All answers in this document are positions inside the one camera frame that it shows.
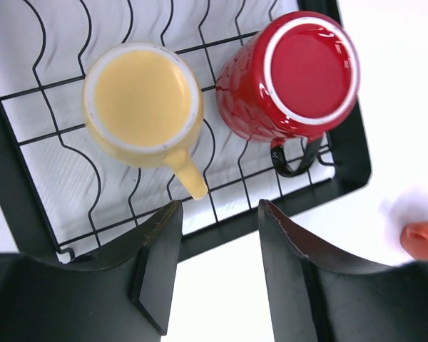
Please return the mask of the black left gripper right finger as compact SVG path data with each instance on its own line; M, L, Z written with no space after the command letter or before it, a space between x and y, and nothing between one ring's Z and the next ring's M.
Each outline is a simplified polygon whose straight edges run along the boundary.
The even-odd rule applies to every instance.
M258 230L276 341L428 341L428 261L363 259L268 200Z

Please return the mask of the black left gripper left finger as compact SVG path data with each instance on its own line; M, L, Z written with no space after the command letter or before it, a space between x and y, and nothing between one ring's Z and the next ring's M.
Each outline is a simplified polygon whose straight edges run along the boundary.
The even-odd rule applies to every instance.
M67 264L0 254L0 341L161 340L182 223L182 204L172 201Z

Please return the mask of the yellow mug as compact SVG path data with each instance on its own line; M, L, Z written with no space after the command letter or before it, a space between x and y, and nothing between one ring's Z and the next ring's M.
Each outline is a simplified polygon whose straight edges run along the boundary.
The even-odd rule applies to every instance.
M86 125L111 157L140 168L169 167L191 197L208 187L190 151L203 126L204 103L190 67L152 43L124 43L87 73Z

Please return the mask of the red mug black handle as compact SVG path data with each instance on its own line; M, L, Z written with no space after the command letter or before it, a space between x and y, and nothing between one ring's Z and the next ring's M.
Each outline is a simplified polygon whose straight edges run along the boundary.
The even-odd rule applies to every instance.
M215 84L218 112L238 136L270 144L276 172L307 172L323 135L352 112L360 85L354 44L334 19L294 11L233 54Z

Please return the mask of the orange small cup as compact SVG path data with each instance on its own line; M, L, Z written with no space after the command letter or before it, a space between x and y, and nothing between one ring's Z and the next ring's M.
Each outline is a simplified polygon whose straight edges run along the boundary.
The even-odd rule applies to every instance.
M428 260L428 221L407 224L401 232L402 248L416 260Z

